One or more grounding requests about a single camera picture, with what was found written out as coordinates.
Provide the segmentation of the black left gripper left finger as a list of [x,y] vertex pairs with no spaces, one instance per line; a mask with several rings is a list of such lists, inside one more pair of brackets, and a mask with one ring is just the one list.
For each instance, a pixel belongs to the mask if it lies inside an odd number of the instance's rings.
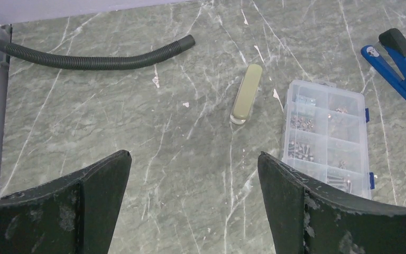
[[0,198],[0,253],[108,253],[131,163],[120,150]]

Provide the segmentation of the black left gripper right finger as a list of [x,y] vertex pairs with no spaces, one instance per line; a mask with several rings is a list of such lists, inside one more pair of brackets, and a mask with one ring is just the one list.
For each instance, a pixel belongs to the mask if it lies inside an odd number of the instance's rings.
[[406,253],[406,207],[342,192],[266,152],[257,171],[276,253]]

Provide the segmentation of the small beige white stapler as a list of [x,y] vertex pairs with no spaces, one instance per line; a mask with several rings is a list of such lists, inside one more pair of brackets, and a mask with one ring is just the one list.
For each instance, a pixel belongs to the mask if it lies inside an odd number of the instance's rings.
[[242,125],[249,118],[257,88],[262,76],[262,67],[258,64],[248,66],[230,114],[230,121]]

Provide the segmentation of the blue black stapler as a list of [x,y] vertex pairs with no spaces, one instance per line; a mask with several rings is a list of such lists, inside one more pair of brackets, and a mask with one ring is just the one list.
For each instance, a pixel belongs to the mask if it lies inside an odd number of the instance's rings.
[[379,45],[382,52],[376,45],[366,45],[361,55],[406,101],[406,38],[391,28],[379,35]]

